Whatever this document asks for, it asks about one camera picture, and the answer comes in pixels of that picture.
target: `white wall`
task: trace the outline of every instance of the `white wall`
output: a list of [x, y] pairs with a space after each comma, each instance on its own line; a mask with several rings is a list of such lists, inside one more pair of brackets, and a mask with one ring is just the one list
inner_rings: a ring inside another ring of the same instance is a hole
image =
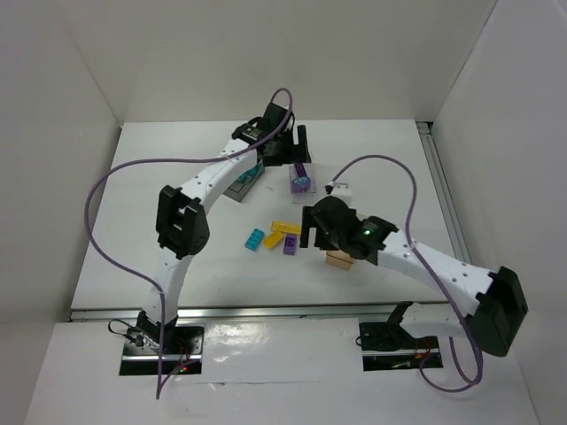
[[[538, 423], [513, 356], [485, 360], [482, 388], [447, 395], [428, 388], [415, 370], [363, 372], [361, 350], [353, 343], [358, 333], [355, 318], [208, 323], [202, 375], [170, 380], [157, 401], [155, 376], [118, 376], [124, 343], [108, 332], [105, 323], [59, 323], [25, 423]], [[440, 344], [445, 367], [427, 369], [427, 375], [454, 388], [462, 381], [448, 341], [442, 339]], [[464, 339], [457, 339], [455, 345], [459, 353], [467, 351]], [[472, 355], [461, 356], [461, 361], [465, 370], [472, 370]]]
[[0, 57], [0, 422], [12, 425], [70, 305], [82, 204], [119, 128], [49, 2], [2, 2]]
[[58, 0], [119, 120], [433, 120], [495, 0]]
[[500, 0], [433, 128], [473, 259], [521, 277], [516, 348], [542, 425], [567, 414], [565, 10]]

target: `wire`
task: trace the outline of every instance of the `wire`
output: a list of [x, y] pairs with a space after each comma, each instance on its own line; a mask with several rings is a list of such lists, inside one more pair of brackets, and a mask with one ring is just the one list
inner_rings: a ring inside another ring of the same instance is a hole
[[354, 340], [354, 343], [357, 344], [359, 347], [362, 348], [362, 350], [364, 352], [368, 351], [368, 352], [395, 352], [396, 350], [385, 350], [384, 348], [379, 348], [379, 347], [371, 347], [368, 344], [364, 344], [364, 347], [362, 347], [362, 340], [360, 336], [357, 336], [356, 339]]
[[179, 345], [179, 359], [177, 360], [176, 366], [181, 365], [181, 360], [183, 360], [183, 354], [185, 353], [185, 349], [181, 345], [179, 341], [177, 341], [177, 345]]
[[87, 236], [89, 237], [89, 241], [92, 244], [92, 247], [95, 249], [95, 251], [98, 252], [98, 254], [100, 254], [100, 256], [105, 259], [106, 261], [108, 261], [110, 264], [112, 264], [115, 267], [118, 267], [120, 270], [123, 270], [127, 273], [130, 273], [136, 277], [139, 277], [140, 279], [145, 280], [146, 282], [148, 282], [151, 286], [153, 286], [156, 290], [158, 290], [159, 293], [159, 303], [161, 305], [161, 322], [159, 324], [159, 350], [158, 350], [158, 385], [157, 385], [157, 389], [156, 389], [156, 399], [159, 399], [159, 395], [161, 394], [161, 390], [163, 389], [163, 386], [165, 385], [165, 383], [167, 382], [167, 380], [169, 379], [169, 377], [174, 373], [174, 371], [177, 369], [177, 367], [170, 372], [165, 379], [162, 380], [162, 375], [163, 375], [163, 351], [164, 351], [164, 334], [165, 334], [165, 319], [166, 319], [166, 298], [165, 295], [163, 293], [163, 289], [161, 288], [161, 286], [159, 285], [159, 283], [157, 283], [155, 280], [153, 280], [151, 277], [137, 272], [136, 270], [134, 270], [133, 268], [130, 268], [128, 266], [125, 266], [123, 264], [121, 264], [119, 261], [113, 259], [110, 255], [108, 255], [98, 244], [98, 242], [95, 240], [95, 237], [93, 235], [93, 229], [92, 226], [90, 224], [90, 205], [92, 203], [92, 199], [95, 196], [95, 194], [97, 193], [98, 189], [108, 180], [108, 178], [113, 175], [114, 173], [130, 167], [130, 166], [139, 166], [142, 164], [209, 164], [209, 163], [213, 163], [213, 162], [222, 162], [222, 161], [226, 161], [235, 157], [238, 157], [246, 152], [252, 151], [256, 148], [258, 148], [259, 146], [261, 146], [262, 144], [266, 143], [267, 141], [271, 140], [276, 134], [278, 134], [286, 125], [286, 123], [288, 122], [288, 120], [291, 117], [292, 114], [292, 110], [293, 110], [293, 95], [291, 94], [291, 92], [286, 89], [286, 88], [280, 88], [278, 90], [276, 90], [276, 92], [274, 92], [274, 94], [272, 95], [272, 97], [270, 98], [270, 103], [274, 102], [274, 100], [276, 99], [276, 96], [280, 93], [284, 92], [289, 99], [289, 106], [288, 106], [288, 111], [285, 114], [285, 116], [282, 119], [282, 122], [280, 122], [278, 124], [278, 126], [274, 129], [274, 131], [272, 131], [270, 134], [266, 135], [266, 137], [264, 137], [263, 139], [259, 140], [258, 142], [248, 146], [245, 149], [242, 149], [241, 151], [238, 152], [234, 152], [231, 153], [227, 156], [224, 157], [215, 157], [215, 158], [201, 158], [201, 159], [183, 159], [183, 158], [148, 158], [148, 159], [136, 159], [133, 161], [129, 161], [129, 162], [125, 162], [123, 164], [120, 164], [118, 166], [115, 166], [113, 168], [111, 168], [106, 174], [104, 174], [99, 180], [98, 182], [96, 182], [92, 189], [90, 190], [89, 194], [87, 195], [87, 200], [85, 201], [85, 209], [84, 209], [84, 214], [83, 214], [83, 219], [84, 219], [84, 226], [87, 230]]
[[291, 131], [293, 131], [293, 129], [295, 128], [295, 113], [291, 113], [291, 117], [293, 118], [293, 122], [291, 124]]
[[150, 350], [152, 350], [156, 354], [158, 353], [158, 350], [156, 350], [154, 345], [150, 344], [150, 342], [148, 341], [148, 339], [146, 337], [144, 337], [144, 346], [148, 347]]
[[187, 344], [185, 343], [185, 341], [183, 341], [183, 345], [185, 345], [185, 358], [187, 359], [187, 361], [190, 361], [189, 350], [187, 350]]
[[128, 330], [136, 329], [135, 327], [133, 327], [132, 325], [130, 325], [129, 323], [127, 323], [127, 322], [125, 322], [125, 321], [122, 321], [122, 320], [120, 320], [120, 319], [112, 319], [111, 321], [108, 322], [108, 331], [109, 331], [111, 334], [123, 336], [124, 338], [128, 339], [130, 343], [135, 343], [135, 342], [136, 342], [136, 339], [135, 339], [133, 336], [128, 335], [128, 333], [126, 333], [126, 334], [121, 334], [120, 332], [116, 332], [115, 330], [113, 330], [112, 324], [113, 324], [113, 322], [115, 322], [115, 321], [117, 321], [117, 322], [119, 322], [119, 323], [121, 323], [121, 324], [123, 324], [123, 325], [126, 325], [126, 327], [128, 328]]
[[[423, 343], [427, 347], [427, 352], [417, 352], [417, 350], [419, 349], [419, 342], [420, 341], [423, 341]], [[427, 340], [427, 338], [416, 339], [416, 349], [414, 350], [414, 353], [416, 355], [414, 357], [414, 360], [422, 359], [423, 357], [429, 356], [429, 354], [431, 353], [431, 345], [429, 344], [429, 341]]]
[[456, 366], [457, 372], [459, 373], [459, 375], [461, 376], [461, 378], [467, 383], [466, 385], [462, 386], [461, 388], [455, 388], [455, 389], [449, 389], [449, 388], [444, 388], [441, 387], [439, 385], [437, 385], [436, 383], [434, 383], [432, 380], [430, 380], [426, 375], [425, 372], [423, 371], [425, 363], [428, 361], [428, 359], [431, 359], [431, 357], [433, 356], [432, 354], [430, 354], [427, 357], [424, 357], [422, 359], [422, 361], [419, 364], [419, 372], [422, 376], [422, 378], [434, 389], [439, 390], [439, 391], [443, 391], [443, 392], [449, 392], [449, 393], [456, 393], [456, 392], [463, 392], [466, 391], [470, 388], [472, 388], [475, 385], [478, 385], [481, 381], [482, 381], [482, 376], [483, 376], [483, 366], [484, 366], [484, 359], [483, 359], [483, 354], [482, 351], [478, 348], [477, 342], [474, 339], [474, 336], [472, 335], [472, 332], [470, 331], [470, 327], [469, 324], [467, 323], [467, 321], [464, 319], [464, 317], [462, 316], [461, 311], [459, 310], [459, 306], [456, 304], [456, 302], [453, 299], [453, 296], [451, 296], [451, 294], [449, 293], [449, 291], [447, 290], [447, 288], [445, 287], [445, 285], [443, 284], [443, 282], [441, 281], [441, 279], [439, 279], [439, 277], [437, 276], [437, 273], [435, 273], [435, 270], [433, 270], [433, 267], [431, 267], [431, 265], [428, 263], [428, 261], [423, 257], [422, 253], [417, 249], [417, 247], [413, 244], [412, 242], [412, 237], [411, 237], [411, 232], [410, 232], [410, 224], [411, 224], [411, 219], [412, 219], [412, 215], [414, 213], [414, 208], [416, 207], [416, 200], [417, 200], [417, 182], [416, 182], [416, 177], [414, 176], [414, 174], [411, 172], [411, 170], [408, 168], [408, 166], [406, 166], [403, 162], [397, 160], [396, 158], [393, 157], [389, 157], [387, 155], [364, 155], [358, 158], [353, 159], [351, 162], [349, 162], [348, 164], [346, 164], [336, 175], [335, 177], [333, 177], [332, 179], [332, 183], [335, 183], [335, 181], [347, 170], [349, 169], [351, 166], [353, 166], [354, 164], [363, 161], [364, 159], [371, 159], [371, 158], [375, 158], [375, 159], [383, 159], [389, 162], [392, 162], [393, 164], [401, 167], [409, 176], [409, 180], [411, 180], [411, 184], [412, 184], [412, 197], [411, 197], [411, 202], [409, 204], [409, 208], [408, 208], [408, 213], [406, 215], [406, 221], [405, 221], [405, 232], [406, 232], [406, 238], [408, 241], [408, 246], [411, 247], [411, 251], [416, 255], [417, 259], [419, 260], [420, 263], [422, 263], [423, 267], [425, 267], [425, 269], [427, 270], [427, 272], [430, 274], [430, 276], [433, 278], [433, 280], [435, 281], [435, 283], [437, 283], [437, 285], [439, 286], [439, 289], [441, 290], [441, 292], [443, 293], [443, 295], [445, 296], [445, 298], [447, 299], [447, 301], [449, 302], [449, 304], [451, 305], [451, 307], [453, 308], [454, 313], [456, 314], [457, 318], [459, 319], [459, 323], [461, 323], [462, 328], [464, 329], [464, 333], [467, 336], [467, 339], [469, 340], [470, 343], [470, 348], [472, 349], [472, 352], [474, 354], [475, 357], [475, 362], [477, 364], [477, 374], [475, 375], [474, 378], [470, 379], [462, 370], [461, 364], [457, 358], [457, 354], [456, 354], [456, 350], [454, 348], [454, 341], [452, 337], [449, 337], [449, 345], [451, 347], [451, 355], [453, 356], [453, 361], [454, 364]]

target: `cyan lego brick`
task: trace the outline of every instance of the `cyan lego brick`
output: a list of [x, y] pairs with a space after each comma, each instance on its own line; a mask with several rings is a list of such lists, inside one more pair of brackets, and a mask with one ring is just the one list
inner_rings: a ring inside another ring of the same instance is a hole
[[248, 240], [245, 243], [245, 247], [248, 248], [250, 251], [256, 251], [258, 246], [262, 242], [264, 238], [264, 232], [260, 229], [255, 228]]
[[259, 180], [259, 178], [264, 174], [264, 166], [262, 163], [258, 163], [257, 166], [248, 170], [238, 177], [228, 189], [224, 191], [224, 195], [234, 199], [237, 202], [242, 202], [246, 194], [254, 186], [254, 184]]

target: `purple lego brick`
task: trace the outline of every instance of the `purple lego brick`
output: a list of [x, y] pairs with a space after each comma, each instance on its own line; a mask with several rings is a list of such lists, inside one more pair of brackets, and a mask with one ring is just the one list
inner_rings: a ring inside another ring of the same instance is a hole
[[293, 166], [295, 167], [295, 172], [297, 173], [298, 177], [308, 177], [307, 171], [306, 171], [305, 166], [303, 164], [301, 164], [300, 162], [297, 162], [297, 163], [293, 164]]
[[311, 179], [307, 176], [307, 171], [303, 164], [293, 164], [297, 178], [291, 182], [292, 193], [304, 193], [311, 189]]
[[286, 235], [283, 243], [283, 253], [285, 255], [295, 255], [295, 244], [297, 241], [297, 235]]

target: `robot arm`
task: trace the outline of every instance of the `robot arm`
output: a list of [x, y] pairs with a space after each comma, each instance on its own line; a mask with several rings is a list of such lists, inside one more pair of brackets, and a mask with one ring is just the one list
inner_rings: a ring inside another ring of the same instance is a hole
[[[226, 160], [206, 166], [177, 189], [166, 186], [159, 193], [156, 230], [161, 254], [156, 282], [163, 289], [166, 301], [166, 345], [174, 334], [179, 296], [189, 265], [209, 239], [206, 215], [214, 202], [241, 174], [260, 161], [264, 166], [311, 162], [305, 126], [298, 126], [298, 142], [294, 143], [290, 117], [293, 117], [292, 112], [270, 103], [262, 117], [254, 118], [234, 131], [218, 156], [226, 157]], [[269, 137], [267, 142], [258, 145]], [[160, 323], [160, 293], [152, 288], [136, 326], [157, 342]]]
[[[242, 151], [248, 146], [242, 140], [230, 140], [220, 156]], [[179, 296], [189, 264], [208, 241], [205, 216], [222, 192], [256, 163], [256, 150], [248, 151], [205, 167], [178, 189], [166, 186], [161, 191], [157, 227], [162, 249], [156, 280], [166, 297], [167, 324], [177, 317]], [[154, 323], [160, 322], [160, 308], [159, 292], [152, 288], [144, 305], [146, 318]]]
[[[354, 259], [396, 270], [439, 290], [430, 272], [408, 246], [408, 238], [392, 223], [370, 216], [359, 220], [338, 197], [327, 196], [303, 209], [299, 246], [308, 247], [309, 230], [316, 228], [315, 246], [341, 250]], [[502, 267], [498, 273], [474, 267], [413, 241], [436, 272], [469, 323], [478, 346], [505, 356], [525, 315], [527, 304], [517, 275]], [[401, 303], [392, 313], [392, 332], [424, 336], [464, 336], [450, 305]]]

